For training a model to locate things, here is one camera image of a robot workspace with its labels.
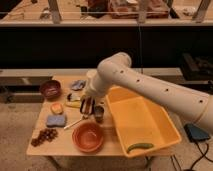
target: blue sponge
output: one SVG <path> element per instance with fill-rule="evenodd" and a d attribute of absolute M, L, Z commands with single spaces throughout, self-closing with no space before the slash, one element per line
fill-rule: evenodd
<path fill-rule="evenodd" d="M 49 115 L 47 117 L 46 126 L 47 127 L 64 127 L 66 125 L 65 115 Z"/>

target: orange bowl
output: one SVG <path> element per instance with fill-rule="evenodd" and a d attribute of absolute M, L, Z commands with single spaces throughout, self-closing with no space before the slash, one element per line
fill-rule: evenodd
<path fill-rule="evenodd" d="M 43 83 L 39 88 L 40 93 L 48 100 L 61 95 L 61 84 L 57 80 L 50 80 Z"/>
<path fill-rule="evenodd" d="M 98 124 L 85 122 L 74 130 L 72 139 L 80 151 L 89 153 L 98 150 L 104 138 L 102 128 Z"/>

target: yellow bin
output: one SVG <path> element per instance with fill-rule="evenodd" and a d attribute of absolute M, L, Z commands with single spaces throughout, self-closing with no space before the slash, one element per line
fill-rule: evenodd
<path fill-rule="evenodd" d="M 126 157 L 146 155 L 181 141 L 162 106 L 122 87 L 111 88 L 106 100 Z M 128 147 L 137 143 L 152 143 L 154 147 L 127 153 Z"/>

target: concrete floor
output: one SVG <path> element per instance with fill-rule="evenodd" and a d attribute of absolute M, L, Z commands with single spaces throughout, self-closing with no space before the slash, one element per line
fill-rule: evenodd
<path fill-rule="evenodd" d="M 26 149 L 31 138 L 41 103 L 0 103 L 0 171 L 55 171 L 56 169 L 43 157 L 26 156 Z M 188 169 L 200 153 L 194 144 L 189 143 L 181 122 L 176 123 L 182 134 L 182 142 L 175 145 L 174 152 L 182 169 Z M 208 157 L 213 159 L 213 141 L 209 141 Z M 137 157 L 57 157 L 60 164 L 74 171 L 139 171 L 145 159 Z M 202 159 L 194 168 L 197 171 L 213 170 L 213 164 Z M 170 157 L 158 157 L 151 170 L 175 170 Z"/>

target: table leg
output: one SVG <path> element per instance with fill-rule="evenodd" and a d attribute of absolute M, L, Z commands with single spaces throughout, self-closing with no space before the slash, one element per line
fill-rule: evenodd
<path fill-rule="evenodd" d="M 45 158 L 56 168 L 57 171 L 62 170 L 62 167 L 52 156 L 45 156 Z"/>
<path fill-rule="evenodd" d="M 149 168 L 151 166 L 151 164 L 153 163 L 153 161 L 154 161 L 155 158 L 156 157 L 154 157 L 154 156 L 151 156 L 150 158 L 146 157 L 147 163 L 144 166 L 144 169 Z"/>

